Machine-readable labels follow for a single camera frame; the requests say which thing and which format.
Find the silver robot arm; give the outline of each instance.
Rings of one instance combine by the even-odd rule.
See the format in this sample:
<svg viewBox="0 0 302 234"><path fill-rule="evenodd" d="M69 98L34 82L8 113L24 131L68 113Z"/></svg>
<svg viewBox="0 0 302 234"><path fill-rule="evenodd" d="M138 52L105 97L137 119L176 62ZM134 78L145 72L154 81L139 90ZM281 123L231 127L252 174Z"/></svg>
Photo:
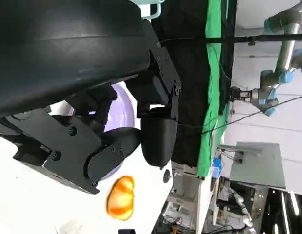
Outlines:
<svg viewBox="0 0 302 234"><path fill-rule="evenodd" d="M284 31L284 34L297 34L302 24L302 2L294 7L281 11L269 17L264 22L265 32L273 34ZM276 89L293 80L292 72L302 69L302 50L293 53L295 41L283 41L280 47L277 65L274 71L262 71L260 87L249 91L241 91L232 87L231 100L249 102L266 116L275 112L275 105L279 103Z"/></svg>

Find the green cloth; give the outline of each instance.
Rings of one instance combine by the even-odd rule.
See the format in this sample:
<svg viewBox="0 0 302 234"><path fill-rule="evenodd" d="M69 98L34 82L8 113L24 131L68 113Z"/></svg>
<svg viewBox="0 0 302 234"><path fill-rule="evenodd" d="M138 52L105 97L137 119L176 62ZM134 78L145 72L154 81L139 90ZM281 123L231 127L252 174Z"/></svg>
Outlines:
<svg viewBox="0 0 302 234"><path fill-rule="evenodd" d="M206 24L207 38L221 37L221 0L209 0L207 11ZM208 84L208 110L202 131L209 131L214 129L215 125L222 126L226 124L227 111L226 107L224 115L219 116L219 77L220 77L220 53L221 44L207 44L208 60L210 65L210 77ZM220 138L225 131L225 127L219 128L216 135L216 146L220 142ZM212 132L202 134L201 145L199 151L199 158L197 163L197 175L207 176L211 166L211 151L212 151Z"/></svg>

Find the black pole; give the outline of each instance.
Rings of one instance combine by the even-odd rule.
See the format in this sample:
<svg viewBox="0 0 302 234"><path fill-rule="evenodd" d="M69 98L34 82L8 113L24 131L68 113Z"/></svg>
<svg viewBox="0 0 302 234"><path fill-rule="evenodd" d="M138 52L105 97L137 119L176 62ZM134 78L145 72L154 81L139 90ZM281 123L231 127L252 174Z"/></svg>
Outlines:
<svg viewBox="0 0 302 234"><path fill-rule="evenodd" d="M205 37L179 37L164 39L161 43L169 42L182 42L182 41L204 41L206 43L249 43L249 45L255 45L256 42L268 42L268 41L285 41L295 40L302 41L302 34L276 34L276 35L257 35L257 36L245 36L245 37L227 37L227 38L205 38Z"/></svg>
<svg viewBox="0 0 302 234"><path fill-rule="evenodd" d="M207 38L207 43L250 43L255 44L260 41L284 41L284 40L296 40L302 41L302 34L277 34L277 35L257 35L257 36L245 36L245 37L228 37L228 38Z"/></svg>

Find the white wall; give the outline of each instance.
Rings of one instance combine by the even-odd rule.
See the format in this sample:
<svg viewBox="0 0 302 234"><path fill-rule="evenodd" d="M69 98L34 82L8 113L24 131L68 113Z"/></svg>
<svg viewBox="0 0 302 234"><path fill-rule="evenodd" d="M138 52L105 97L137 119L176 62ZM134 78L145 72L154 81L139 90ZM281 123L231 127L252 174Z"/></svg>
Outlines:
<svg viewBox="0 0 302 234"><path fill-rule="evenodd" d="M275 68L277 58L246 58L240 55L235 53L233 80L249 89L259 87L260 71ZM302 74L296 71L294 81L281 86L277 93L279 102L302 95ZM258 111L243 102L234 102L233 108L236 114L231 116L232 121ZM277 107L271 117L258 114L228 126L225 144L235 145L237 141L279 143L287 190L302 194L302 99ZM224 160L223 174L229 176L232 162L227 158Z"/></svg>
<svg viewBox="0 0 302 234"><path fill-rule="evenodd" d="M299 0L239 0L236 23L244 28L263 28L266 18L299 2Z"/></svg>

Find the orange fruit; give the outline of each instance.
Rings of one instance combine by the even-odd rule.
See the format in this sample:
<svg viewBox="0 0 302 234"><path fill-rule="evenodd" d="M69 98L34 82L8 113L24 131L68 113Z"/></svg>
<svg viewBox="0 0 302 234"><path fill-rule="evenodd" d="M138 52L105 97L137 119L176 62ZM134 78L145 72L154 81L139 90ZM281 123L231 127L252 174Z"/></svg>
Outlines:
<svg viewBox="0 0 302 234"><path fill-rule="evenodd" d="M133 177L126 175L116 181L107 200L107 213L118 220L126 221L133 213Z"/></svg>

